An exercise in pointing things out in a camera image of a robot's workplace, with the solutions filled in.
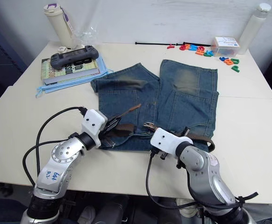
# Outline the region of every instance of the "table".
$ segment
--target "table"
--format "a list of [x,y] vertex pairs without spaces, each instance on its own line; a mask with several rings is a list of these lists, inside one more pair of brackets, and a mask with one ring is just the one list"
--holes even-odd
[[[42,84],[41,59],[55,53],[58,47],[58,42],[50,42],[0,98],[0,182],[29,185],[21,160],[35,144],[37,132],[48,117],[70,106],[98,108],[98,97],[89,83],[35,98],[36,87]],[[106,43],[96,48],[107,67],[114,71],[141,62],[158,75],[163,58],[217,68],[220,96],[213,154],[221,164],[222,178],[234,195],[245,196],[257,191],[259,196],[250,203],[272,203],[272,91],[249,52],[240,58],[240,73],[236,73],[217,58],[167,50],[164,46]],[[81,121],[82,116],[75,111],[60,115],[47,125],[41,142],[64,139],[79,132]],[[48,161],[52,147],[40,148],[41,166]],[[148,161],[148,152],[90,150],[76,167],[69,189],[146,195]],[[36,179],[34,153],[28,157],[27,164]],[[150,173],[153,195],[190,198],[186,172],[176,169],[175,164],[176,160],[170,156],[165,161],[153,159]]]

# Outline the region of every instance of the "jeans pocket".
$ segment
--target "jeans pocket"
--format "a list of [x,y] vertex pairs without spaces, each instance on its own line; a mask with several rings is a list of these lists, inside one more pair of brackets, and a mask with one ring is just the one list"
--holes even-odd
[[[136,90],[101,90],[99,91],[99,110],[109,119],[120,115],[138,105]],[[138,109],[124,115],[120,124],[137,125]]]
[[187,126],[192,133],[204,135],[210,117],[211,100],[178,91],[174,95],[168,129],[182,132]]

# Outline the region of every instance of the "worn denim patch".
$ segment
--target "worn denim patch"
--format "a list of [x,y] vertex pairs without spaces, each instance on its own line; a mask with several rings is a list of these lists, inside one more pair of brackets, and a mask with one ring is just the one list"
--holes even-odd
[[[144,122],[173,133],[180,133],[187,126],[190,133],[213,136],[219,95],[217,70],[163,60],[160,77],[138,63],[95,79],[91,85],[99,95],[99,110],[108,118],[141,104],[120,121],[120,124],[134,124],[134,133],[128,137],[112,137],[114,144],[102,145],[104,149],[150,150],[153,133],[143,127]],[[206,144],[194,144],[208,151]]]

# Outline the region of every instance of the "white wall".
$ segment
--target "white wall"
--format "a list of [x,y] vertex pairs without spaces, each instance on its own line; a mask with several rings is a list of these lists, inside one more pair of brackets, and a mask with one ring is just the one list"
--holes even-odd
[[[123,43],[211,43],[214,36],[239,38],[261,2],[272,6],[272,0],[58,0],[77,30],[93,24],[99,42]],[[0,32],[26,64],[49,40],[58,40],[43,14],[48,3],[0,0]],[[250,50],[265,71],[272,60],[272,11]]]

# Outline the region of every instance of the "small white box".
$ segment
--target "small white box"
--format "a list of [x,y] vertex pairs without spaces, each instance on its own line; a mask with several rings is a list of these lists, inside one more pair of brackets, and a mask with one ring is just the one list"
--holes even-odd
[[240,45],[237,43],[234,37],[215,37],[211,50],[214,53],[215,57],[227,56],[234,57],[236,56]]

